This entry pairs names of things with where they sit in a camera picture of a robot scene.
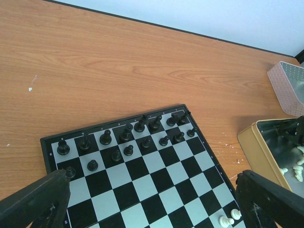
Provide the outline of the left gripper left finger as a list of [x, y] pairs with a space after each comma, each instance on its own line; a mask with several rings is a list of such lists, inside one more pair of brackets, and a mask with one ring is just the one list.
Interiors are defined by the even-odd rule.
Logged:
[[62, 228], [70, 179], [56, 170], [0, 201], [2, 228]]

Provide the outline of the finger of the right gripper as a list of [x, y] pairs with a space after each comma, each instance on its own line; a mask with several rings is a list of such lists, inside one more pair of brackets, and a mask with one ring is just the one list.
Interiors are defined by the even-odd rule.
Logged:
[[297, 146], [304, 145], [304, 116], [283, 122], [278, 128], [278, 134]]

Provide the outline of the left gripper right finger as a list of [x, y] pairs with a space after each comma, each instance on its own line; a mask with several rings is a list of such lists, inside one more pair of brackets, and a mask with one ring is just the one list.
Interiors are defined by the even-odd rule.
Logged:
[[237, 175], [236, 201], [247, 228], [302, 228], [304, 199], [251, 170]]

